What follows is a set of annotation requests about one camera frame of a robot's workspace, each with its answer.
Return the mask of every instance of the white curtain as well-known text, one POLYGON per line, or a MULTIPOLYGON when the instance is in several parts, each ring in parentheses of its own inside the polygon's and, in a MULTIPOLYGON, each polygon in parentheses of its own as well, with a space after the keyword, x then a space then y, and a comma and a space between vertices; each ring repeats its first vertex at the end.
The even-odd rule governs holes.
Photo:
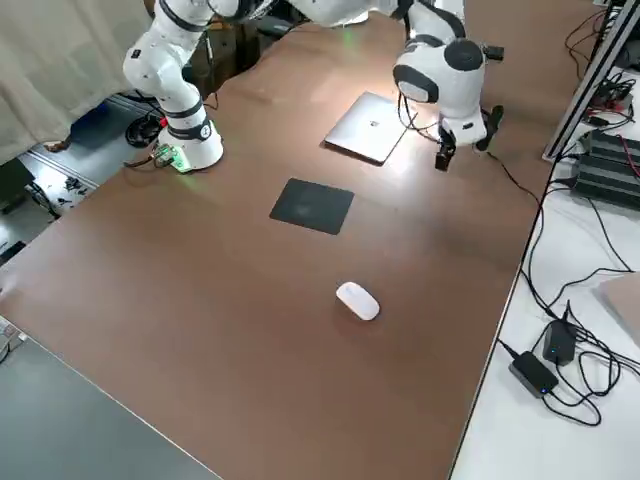
POLYGON ((150 22, 143 0, 0 0, 0 164, 127 90, 124 55, 150 22))

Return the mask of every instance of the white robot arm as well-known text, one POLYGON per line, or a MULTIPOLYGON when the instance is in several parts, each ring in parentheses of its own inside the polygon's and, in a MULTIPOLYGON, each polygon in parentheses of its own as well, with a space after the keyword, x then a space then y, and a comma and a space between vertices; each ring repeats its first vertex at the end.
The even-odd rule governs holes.
MULTIPOLYGON (((440 108, 441 152, 446 170, 456 146, 487 138, 480 108, 485 55, 466 38, 464 0, 288 0, 311 21, 340 25, 378 11, 404 20, 411 32, 393 76, 400 92, 440 108)), ((206 168, 222 156, 222 143, 197 89, 182 68, 215 14, 240 22, 268 9, 274 0, 157 0, 148 32, 129 50, 124 73, 137 89, 153 95, 167 116, 159 144, 182 152, 181 171, 206 168)))

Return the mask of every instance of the power adapter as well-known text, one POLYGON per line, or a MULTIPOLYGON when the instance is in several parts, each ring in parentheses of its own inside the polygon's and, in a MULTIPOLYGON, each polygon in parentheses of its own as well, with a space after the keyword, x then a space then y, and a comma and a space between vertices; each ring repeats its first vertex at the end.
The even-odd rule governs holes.
POLYGON ((500 344, 513 358, 509 371, 529 390, 531 395, 542 398, 558 385, 558 378, 532 352, 518 354, 506 343, 500 341, 500 344))
POLYGON ((576 356, 576 329, 568 322, 554 320, 544 337, 542 356, 557 365, 569 365, 576 356))

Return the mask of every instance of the laptop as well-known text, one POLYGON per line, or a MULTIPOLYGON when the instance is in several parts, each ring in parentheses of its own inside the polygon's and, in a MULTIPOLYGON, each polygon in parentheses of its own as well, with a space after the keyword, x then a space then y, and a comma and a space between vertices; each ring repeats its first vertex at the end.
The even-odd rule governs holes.
MULTIPOLYGON (((411 119, 415 119, 417 112, 411 110, 410 113, 411 119)), ((404 107, 401 114, 405 124, 408 124, 404 107)), ((381 165, 389 158, 406 130, 398 118, 396 100, 365 92, 329 132, 325 144, 381 165)))

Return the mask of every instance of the white computer mouse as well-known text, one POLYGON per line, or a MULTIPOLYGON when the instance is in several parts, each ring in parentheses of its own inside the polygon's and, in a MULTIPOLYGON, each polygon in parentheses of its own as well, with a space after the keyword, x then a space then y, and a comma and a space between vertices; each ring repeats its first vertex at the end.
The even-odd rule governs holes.
POLYGON ((368 322, 380 313, 380 305, 376 299, 357 283, 347 282, 340 285, 336 296, 361 320, 368 322))

